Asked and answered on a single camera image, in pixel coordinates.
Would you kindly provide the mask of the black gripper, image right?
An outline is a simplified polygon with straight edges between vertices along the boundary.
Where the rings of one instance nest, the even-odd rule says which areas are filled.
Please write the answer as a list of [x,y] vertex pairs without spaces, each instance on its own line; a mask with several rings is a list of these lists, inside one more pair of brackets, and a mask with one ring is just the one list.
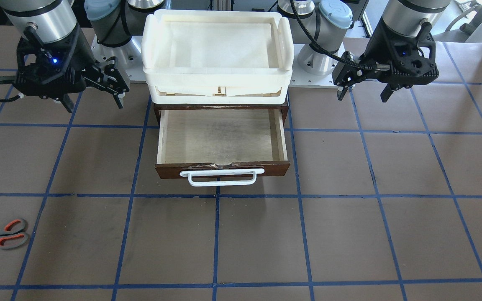
[[436,43],[428,21],[418,21],[419,33],[402,36],[392,30],[383,20],[379,21],[367,48],[359,57],[364,66],[382,65],[386,69],[365,70],[338,62],[332,72],[333,83],[338,85],[337,99],[342,101],[352,84],[365,79],[377,79],[387,83],[381,92],[381,101],[387,103],[396,88],[414,84],[429,84],[439,76],[436,65]]

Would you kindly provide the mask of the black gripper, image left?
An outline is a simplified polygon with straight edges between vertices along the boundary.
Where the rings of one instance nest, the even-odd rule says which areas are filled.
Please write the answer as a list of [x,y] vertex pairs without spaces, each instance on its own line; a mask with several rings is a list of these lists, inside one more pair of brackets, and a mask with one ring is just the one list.
[[52,43],[42,42],[33,26],[26,26],[17,46],[18,71],[15,89],[27,96],[59,101],[69,113],[74,101],[69,94],[88,87],[113,96],[119,109],[124,108],[130,80],[116,63],[99,62],[79,26],[68,36]]

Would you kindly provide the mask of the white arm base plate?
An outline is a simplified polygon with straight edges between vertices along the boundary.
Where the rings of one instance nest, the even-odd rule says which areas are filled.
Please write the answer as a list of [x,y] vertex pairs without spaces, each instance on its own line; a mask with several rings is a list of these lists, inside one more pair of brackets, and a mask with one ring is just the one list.
[[124,46],[110,48],[97,42],[96,36],[91,44],[91,50],[95,59],[109,64],[116,63],[118,70],[125,70],[130,81],[136,83],[146,82],[141,57],[141,36],[133,36]]
[[298,62],[298,54],[301,52],[303,44],[295,44],[295,55],[293,60],[293,73],[289,87],[299,88],[330,88],[337,89],[337,85],[333,83],[332,72],[336,67],[337,61],[327,57],[328,63],[325,63],[324,67],[327,67],[330,71],[328,75],[315,75],[306,72]]

